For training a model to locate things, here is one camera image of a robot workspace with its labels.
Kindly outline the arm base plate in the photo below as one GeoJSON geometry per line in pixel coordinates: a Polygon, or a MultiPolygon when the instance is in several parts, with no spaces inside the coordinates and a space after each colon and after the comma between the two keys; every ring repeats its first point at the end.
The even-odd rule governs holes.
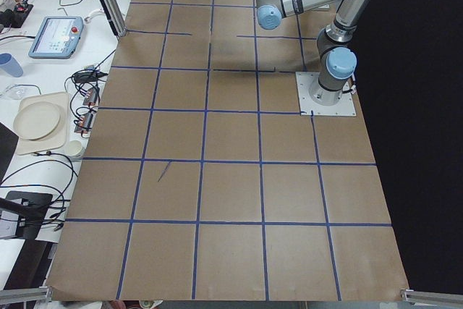
{"type": "Polygon", "coordinates": [[[300,114],[303,116],[355,117],[349,83],[341,90],[328,91],[318,81],[319,72],[296,72],[300,114]]]}

